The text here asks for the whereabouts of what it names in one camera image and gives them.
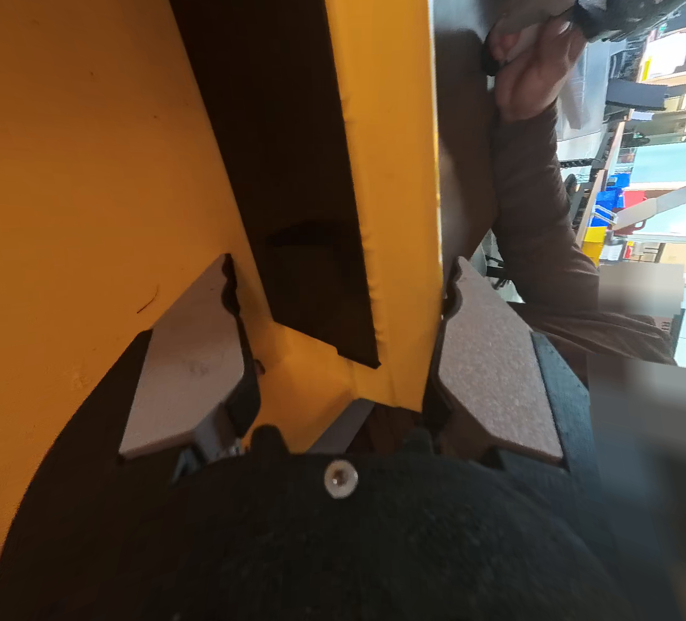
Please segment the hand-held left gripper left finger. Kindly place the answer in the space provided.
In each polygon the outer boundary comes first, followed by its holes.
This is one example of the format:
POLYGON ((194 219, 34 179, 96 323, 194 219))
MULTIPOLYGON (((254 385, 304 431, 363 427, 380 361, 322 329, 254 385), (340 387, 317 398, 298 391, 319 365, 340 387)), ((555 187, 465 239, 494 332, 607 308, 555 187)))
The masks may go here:
POLYGON ((206 463, 241 455, 261 401, 235 265, 221 255, 155 322, 119 455, 187 447, 206 463))

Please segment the blue storage crate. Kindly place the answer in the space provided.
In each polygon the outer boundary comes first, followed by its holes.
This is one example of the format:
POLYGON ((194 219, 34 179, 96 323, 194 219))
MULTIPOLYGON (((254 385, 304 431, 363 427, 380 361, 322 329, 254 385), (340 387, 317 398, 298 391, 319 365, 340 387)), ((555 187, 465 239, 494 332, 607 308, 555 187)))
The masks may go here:
POLYGON ((596 208, 607 213, 625 208, 623 191, 630 184, 630 173, 615 173, 606 180, 605 187, 596 196, 596 208))

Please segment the person's right forearm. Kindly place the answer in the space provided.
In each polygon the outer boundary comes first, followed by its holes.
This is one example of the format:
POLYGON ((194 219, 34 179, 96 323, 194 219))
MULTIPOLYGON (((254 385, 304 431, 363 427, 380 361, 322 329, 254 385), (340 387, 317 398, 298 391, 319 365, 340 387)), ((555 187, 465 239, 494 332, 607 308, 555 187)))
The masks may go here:
POLYGON ((675 366, 670 340, 647 316, 599 306, 600 275, 578 244, 556 157, 556 109, 513 123, 495 119, 491 139, 497 200, 494 236, 521 303, 512 308, 544 334, 585 381, 587 357, 675 366))

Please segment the black panel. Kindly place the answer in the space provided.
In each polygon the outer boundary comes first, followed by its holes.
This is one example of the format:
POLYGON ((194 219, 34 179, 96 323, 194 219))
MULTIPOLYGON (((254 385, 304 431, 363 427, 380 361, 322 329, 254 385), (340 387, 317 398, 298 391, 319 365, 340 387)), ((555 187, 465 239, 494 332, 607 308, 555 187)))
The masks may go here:
POLYGON ((380 365, 324 0, 169 0, 274 321, 380 365))

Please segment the person's right hand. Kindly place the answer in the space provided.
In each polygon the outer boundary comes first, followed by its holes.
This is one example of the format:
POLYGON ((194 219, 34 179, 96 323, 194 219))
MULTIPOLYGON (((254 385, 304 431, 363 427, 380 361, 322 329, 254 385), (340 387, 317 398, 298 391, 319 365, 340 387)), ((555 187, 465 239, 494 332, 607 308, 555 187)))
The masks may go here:
POLYGON ((496 23, 486 38, 490 56, 499 64, 494 77, 494 103, 502 123, 534 119, 558 98, 587 45, 584 33, 568 13, 537 25, 521 48, 527 30, 506 33, 496 23))

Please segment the yellow plastic bin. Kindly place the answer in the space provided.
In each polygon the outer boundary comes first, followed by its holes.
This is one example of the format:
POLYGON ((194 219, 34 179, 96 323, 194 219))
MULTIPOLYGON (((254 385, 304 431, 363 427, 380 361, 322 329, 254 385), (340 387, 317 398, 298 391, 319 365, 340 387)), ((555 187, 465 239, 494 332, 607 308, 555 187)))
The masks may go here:
POLYGON ((309 449, 419 411, 442 291, 431 0, 324 0, 380 365, 273 320, 169 0, 1 0, 1 548, 140 334, 233 258, 261 408, 309 449))

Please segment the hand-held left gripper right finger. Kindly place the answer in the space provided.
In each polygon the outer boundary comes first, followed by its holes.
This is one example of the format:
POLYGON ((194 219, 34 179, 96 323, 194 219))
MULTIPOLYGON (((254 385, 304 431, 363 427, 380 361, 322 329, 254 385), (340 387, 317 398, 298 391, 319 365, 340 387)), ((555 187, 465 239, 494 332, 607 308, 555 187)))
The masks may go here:
POLYGON ((502 449, 563 459, 532 330, 463 257, 447 282, 423 421, 452 458, 482 461, 502 449))

